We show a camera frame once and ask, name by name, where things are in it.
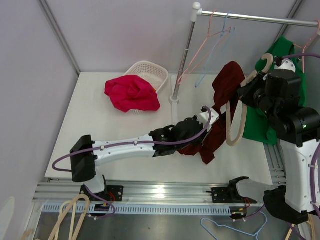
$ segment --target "metal rod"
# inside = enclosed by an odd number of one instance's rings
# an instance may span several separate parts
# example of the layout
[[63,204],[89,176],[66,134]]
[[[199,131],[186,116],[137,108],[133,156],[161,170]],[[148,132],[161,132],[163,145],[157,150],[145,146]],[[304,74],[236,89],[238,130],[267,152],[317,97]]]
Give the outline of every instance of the metal rod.
[[184,69],[185,69],[185,64],[186,64],[186,60],[187,60],[187,56],[188,56],[188,52],[189,52],[189,46],[190,46],[190,43],[191,43],[192,34],[194,32],[195,24],[196,24],[196,22],[192,21],[191,25],[190,25],[189,36],[188,36],[188,39],[186,41],[186,45],[185,45],[185,48],[184,48],[184,53],[183,53],[183,56],[182,56],[182,59],[181,59],[181,63],[180,63],[178,76],[177,76],[177,79],[176,79],[176,82],[175,82],[175,86],[174,86],[173,95],[171,97],[171,100],[173,100],[173,101],[177,101],[178,100],[178,92],[179,92],[179,88],[180,88],[178,80],[181,77],[181,75],[182,75],[182,73],[184,72]]
[[[212,11],[202,11],[201,15],[211,16]],[[227,16],[227,13],[215,12],[213,16],[218,18],[225,18]],[[228,19],[247,20],[247,21],[263,22],[263,23],[270,23],[270,24],[286,24],[286,25],[312,27],[312,28],[318,27],[318,23],[316,21],[300,21],[300,20],[286,19],[286,18],[281,19],[281,18],[263,17],[263,16],[249,16],[249,15],[240,15],[240,14],[233,14],[233,13],[230,13],[228,15]]]
[[[302,6],[303,2],[304,2],[304,0],[296,0],[295,1],[295,3],[293,4],[293,6],[292,6],[292,8],[291,8],[291,10],[290,10],[290,12],[289,12],[289,14],[287,16],[288,19],[293,19],[297,15],[297,13],[298,13],[300,7]],[[286,24],[282,25],[280,31],[276,35],[276,37],[275,37],[273,42],[275,43],[281,36],[285,35],[285,33],[288,31],[288,28],[289,28],[289,25],[286,25]]]
[[48,20],[55,36],[57,37],[58,41],[60,42],[60,45],[63,49],[63,51],[65,52],[66,56],[68,57],[70,63],[72,64],[75,72],[80,75],[81,71],[80,71],[80,68],[77,64],[77,61],[74,57],[74,55],[72,54],[71,50],[70,50],[70,47],[62,33],[62,31],[60,30],[60,27],[47,3],[46,0],[37,0],[44,15],[46,16],[46,19]]

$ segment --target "white plastic basket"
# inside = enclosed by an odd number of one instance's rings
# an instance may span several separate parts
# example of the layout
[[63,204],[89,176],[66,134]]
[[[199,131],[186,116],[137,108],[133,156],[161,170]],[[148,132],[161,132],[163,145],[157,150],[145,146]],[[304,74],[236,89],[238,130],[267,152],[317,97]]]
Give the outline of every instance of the white plastic basket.
[[[136,62],[124,75],[137,75],[146,80],[155,89],[156,93],[163,87],[169,77],[168,71],[149,61]],[[130,110],[131,113],[140,114],[141,110]]]

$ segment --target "blue hanger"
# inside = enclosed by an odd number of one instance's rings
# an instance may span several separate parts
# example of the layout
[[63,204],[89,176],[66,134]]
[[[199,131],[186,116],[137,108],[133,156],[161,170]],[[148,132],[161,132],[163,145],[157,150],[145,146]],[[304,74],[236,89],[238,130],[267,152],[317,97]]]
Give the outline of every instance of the blue hanger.
[[211,53],[210,53],[208,59],[207,59],[206,62],[205,62],[205,65],[204,65],[204,68],[203,68],[202,74],[201,74],[202,76],[199,77],[199,79],[197,80],[197,82],[196,82],[196,84],[195,84],[195,87],[196,87],[196,88],[201,84],[201,82],[203,81],[203,79],[205,78],[205,76],[206,76],[207,73],[208,73],[208,71],[206,71],[206,68],[207,68],[208,63],[211,62],[211,59],[212,59],[212,56],[213,56],[213,52],[214,52],[216,46],[217,46],[218,43],[222,40],[222,38],[223,38],[223,36],[225,35],[225,33],[228,33],[228,32],[225,31],[225,28],[226,28],[227,19],[228,19],[228,16],[229,16],[230,13],[232,13],[232,11],[229,11],[229,12],[227,13],[227,15],[225,16],[225,19],[224,19],[224,22],[223,22],[223,28],[222,28],[221,34],[220,34],[220,36],[219,36],[219,39],[217,40],[217,42],[216,42],[215,45],[213,46],[213,48],[212,48],[212,50],[211,50]]
[[251,236],[251,237],[255,237],[256,240],[259,240],[259,239],[258,239],[258,235],[259,235],[259,233],[262,231],[262,229],[264,228],[264,226],[265,226],[265,225],[267,224],[267,222],[268,222],[267,216],[266,216],[262,211],[261,211],[260,213],[261,213],[262,215],[264,215],[265,222],[264,222],[264,224],[262,225],[262,227],[261,227],[255,234],[247,233],[247,232],[245,232],[245,231],[241,231],[241,230],[232,228],[232,227],[227,226],[227,225],[218,224],[218,223],[216,223],[215,221],[213,221],[213,220],[211,220],[211,219],[208,219],[208,218],[202,218],[200,223],[201,223],[201,226],[202,226],[215,240],[219,240],[219,239],[218,239],[212,232],[210,232],[210,230],[203,224],[203,221],[204,221],[204,220],[208,220],[208,221],[214,223],[217,227],[225,227],[225,228],[227,228],[227,229],[231,229],[231,230],[236,231],[236,232],[238,232],[238,233],[245,234],[245,235],[248,235],[248,236]]

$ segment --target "table top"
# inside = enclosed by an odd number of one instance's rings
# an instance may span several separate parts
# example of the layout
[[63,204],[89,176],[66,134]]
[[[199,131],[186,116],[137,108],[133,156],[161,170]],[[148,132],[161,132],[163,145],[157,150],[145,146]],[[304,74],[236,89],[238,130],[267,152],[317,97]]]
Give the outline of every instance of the table top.
[[[104,94],[105,83],[123,73],[82,72],[74,89],[65,115],[46,178],[70,179],[69,172],[52,169],[52,163],[70,152],[83,135],[91,135],[94,141],[115,141],[139,137],[150,131],[172,124],[172,108],[169,102],[172,86],[169,80],[158,93],[161,108],[157,112],[133,114],[115,109]],[[178,119],[184,120],[201,112],[204,105],[212,106],[214,90],[211,86],[215,75],[207,75],[200,87],[195,88],[199,75],[191,75],[181,86],[178,104]],[[238,104],[231,132],[236,135],[241,118],[241,104]],[[71,169],[68,159],[57,167]],[[205,165],[199,154],[173,155],[155,158],[130,158],[100,166],[99,171],[107,180],[158,182],[158,183],[208,183],[227,184],[241,176],[254,181],[272,184],[264,145],[242,139],[234,147],[224,143],[216,152],[215,159]]]

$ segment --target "dark red cloth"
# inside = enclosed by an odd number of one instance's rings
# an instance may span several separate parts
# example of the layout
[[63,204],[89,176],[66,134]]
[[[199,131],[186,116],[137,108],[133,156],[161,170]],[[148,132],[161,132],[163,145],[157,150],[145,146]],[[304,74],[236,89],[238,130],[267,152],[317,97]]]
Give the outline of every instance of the dark red cloth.
[[221,107],[230,101],[232,122],[239,101],[237,90],[244,79],[245,75],[235,61],[223,67],[212,84],[215,91],[213,109],[220,115],[219,120],[212,125],[211,132],[204,140],[203,146],[189,145],[179,150],[180,154],[194,156],[200,153],[205,164],[209,164],[215,158],[215,151],[226,141],[227,117],[226,113],[221,114]]
[[156,90],[137,75],[121,76],[105,83],[104,93],[110,97],[116,109],[157,111],[160,103]]

